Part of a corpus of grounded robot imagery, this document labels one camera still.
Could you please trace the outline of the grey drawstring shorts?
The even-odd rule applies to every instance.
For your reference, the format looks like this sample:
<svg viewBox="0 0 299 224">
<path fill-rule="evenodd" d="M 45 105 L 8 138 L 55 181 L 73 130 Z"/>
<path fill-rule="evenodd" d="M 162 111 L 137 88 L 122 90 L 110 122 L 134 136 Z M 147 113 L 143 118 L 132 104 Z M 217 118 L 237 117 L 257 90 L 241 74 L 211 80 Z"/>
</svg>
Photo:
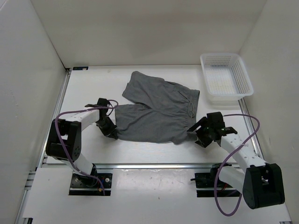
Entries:
<svg viewBox="0 0 299 224">
<path fill-rule="evenodd" d="M 134 71 L 122 96 L 130 104 L 115 109 L 121 140 L 176 145 L 195 141 L 188 129 L 196 123 L 199 90 Z"/>
</svg>

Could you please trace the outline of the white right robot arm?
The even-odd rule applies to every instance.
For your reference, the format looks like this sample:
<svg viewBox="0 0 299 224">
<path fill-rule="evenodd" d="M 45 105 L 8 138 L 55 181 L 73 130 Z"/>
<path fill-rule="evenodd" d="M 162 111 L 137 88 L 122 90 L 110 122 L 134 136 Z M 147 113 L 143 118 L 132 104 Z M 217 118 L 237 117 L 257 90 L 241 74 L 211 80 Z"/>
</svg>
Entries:
<svg viewBox="0 0 299 224">
<path fill-rule="evenodd" d="M 279 165 L 268 163 L 249 148 L 233 127 L 224 122 L 221 112 L 201 118 L 188 129 L 197 135 L 196 144 L 206 148 L 212 142 L 228 152 L 222 163 L 214 164 L 206 183 L 214 188 L 214 197 L 223 194 L 225 186 L 234 188 L 251 209 L 285 202 L 282 171 Z"/>
</svg>

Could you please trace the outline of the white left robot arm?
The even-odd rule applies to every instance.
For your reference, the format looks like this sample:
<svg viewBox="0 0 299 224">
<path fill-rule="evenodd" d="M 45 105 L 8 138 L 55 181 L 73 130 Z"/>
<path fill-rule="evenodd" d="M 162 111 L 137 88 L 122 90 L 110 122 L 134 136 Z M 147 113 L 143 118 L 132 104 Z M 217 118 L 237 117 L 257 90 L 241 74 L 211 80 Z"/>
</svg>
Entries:
<svg viewBox="0 0 299 224">
<path fill-rule="evenodd" d="M 96 104 L 87 104 L 82 110 L 58 114 L 51 123 L 46 154 L 68 165 L 82 176 L 82 182 L 88 187 L 96 185 L 98 175 L 96 166 L 81 153 L 82 132 L 96 125 L 104 137 L 118 139 L 117 126 L 110 119 L 118 105 L 116 100 L 99 98 Z"/>
</svg>

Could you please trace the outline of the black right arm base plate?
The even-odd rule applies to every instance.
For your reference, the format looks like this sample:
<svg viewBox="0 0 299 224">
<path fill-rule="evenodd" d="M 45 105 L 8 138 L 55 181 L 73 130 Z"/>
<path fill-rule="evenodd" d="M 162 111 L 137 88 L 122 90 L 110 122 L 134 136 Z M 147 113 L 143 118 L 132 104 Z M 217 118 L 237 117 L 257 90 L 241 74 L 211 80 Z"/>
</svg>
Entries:
<svg viewBox="0 0 299 224">
<path fill-rule="evenodd" d="M 214 181 L 212 180 L 210 173 L 195 173 L 190 181 L 194 182 L 196 185 L 197 198 L 214 197 Z M 217 196 L 239 197 L 240 193 L 227 183 L 218 181 Z"/>
</svg>

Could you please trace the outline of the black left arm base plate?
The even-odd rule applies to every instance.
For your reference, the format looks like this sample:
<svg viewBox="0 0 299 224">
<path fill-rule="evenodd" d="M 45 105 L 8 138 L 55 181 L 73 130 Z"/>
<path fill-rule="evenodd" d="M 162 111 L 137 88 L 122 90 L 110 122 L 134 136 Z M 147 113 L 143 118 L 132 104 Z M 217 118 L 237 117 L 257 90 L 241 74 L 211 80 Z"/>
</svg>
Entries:
<svg viewBox="0 0 299 224">
<path fill-rule="evenodd" d="M 98 173 L 98 178 L 103 184 L 105 192 L 101 188 L 101 184 L 97 180 L 76 173 L 72 174 L 69 195 L 70 196 L 111 196 L 112 173 Z"/>
</svg>

